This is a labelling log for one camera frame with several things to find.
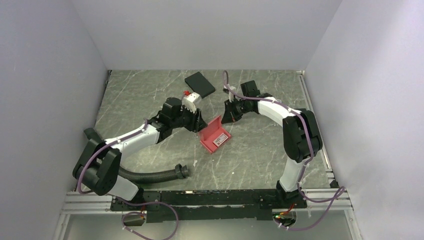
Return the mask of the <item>small red white box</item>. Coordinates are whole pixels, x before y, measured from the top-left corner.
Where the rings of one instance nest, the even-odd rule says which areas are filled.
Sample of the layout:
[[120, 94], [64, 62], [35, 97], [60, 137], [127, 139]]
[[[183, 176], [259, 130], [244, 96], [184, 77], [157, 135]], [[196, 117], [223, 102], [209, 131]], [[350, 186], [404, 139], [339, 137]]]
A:
[[222, 144], [224, 144], [228, 139], [230, 138], [230, 136], [222, 133], [221, 135], [219, 135], [216, 139], [213, 140], [213, 144], [219, 148]]

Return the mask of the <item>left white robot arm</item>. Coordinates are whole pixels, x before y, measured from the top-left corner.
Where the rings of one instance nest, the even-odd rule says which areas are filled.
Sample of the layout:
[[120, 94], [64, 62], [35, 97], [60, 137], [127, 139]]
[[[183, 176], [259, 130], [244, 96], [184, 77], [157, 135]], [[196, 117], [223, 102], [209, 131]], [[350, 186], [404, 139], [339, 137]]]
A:
[[119, 175], [121, 160], [162, 142], [174, 129], [185, 128], [194, 133], [204, 129], [207, 123], [198, 108], [202, 99], [195, 92], [182, 98], [169, 97], [156, 116], [117, 137], [102, 139], [95, 129], [85, 129], [88, 142], [72, 171], [77, 191], [113, 195], [124, 199], [129, 209], [139, 209], [144, 203], [142, 189]]

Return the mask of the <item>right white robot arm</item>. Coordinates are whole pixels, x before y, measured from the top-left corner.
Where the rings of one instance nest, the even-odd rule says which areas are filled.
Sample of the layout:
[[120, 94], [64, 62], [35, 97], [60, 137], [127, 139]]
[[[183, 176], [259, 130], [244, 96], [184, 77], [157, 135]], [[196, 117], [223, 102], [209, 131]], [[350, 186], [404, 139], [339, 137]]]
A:
[[290, 108], [271, 94], [261, 93], [253, 80], [241, 84], [242, 95], [236, 93], [236, 88], [227, 79], [223, 85], [228, 99], [224, 102], [222, 124], [235, 123], [244, 114], [254, 112], [282, 127], [283, 147], [289, 160], [279, 179], [282, 190], [275, 194], [275, 200], [280, 207], [289, 207], [295, 201], [293, 191], [300, 188], [310, 159], [323, 147], [314, 113]]

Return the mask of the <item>red paper box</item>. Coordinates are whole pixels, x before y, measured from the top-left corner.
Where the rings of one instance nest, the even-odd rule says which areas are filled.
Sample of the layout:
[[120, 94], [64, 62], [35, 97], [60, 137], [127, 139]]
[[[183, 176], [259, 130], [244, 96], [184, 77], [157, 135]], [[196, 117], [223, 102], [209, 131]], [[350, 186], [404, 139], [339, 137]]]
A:
[[216, 152], [217, 149], [223, 145], [222, 144], [220, 147], [216, 147], [213, 144], [213, 140], [215, 140], [219, 135], [221, 135], [222, 133], [228, 135], [230, 138], [226, 142], [228, 142], [232, 138], [230, 133], [223, 128], [221, 124], [221, 120], [222, 120], [221, 116], [217, 116], [211, 122], [208, 123], [208, 126], [206, 128], [202, 129], [198, 133], [201, 145], [210, 154], [213, 154], [214, 152]]

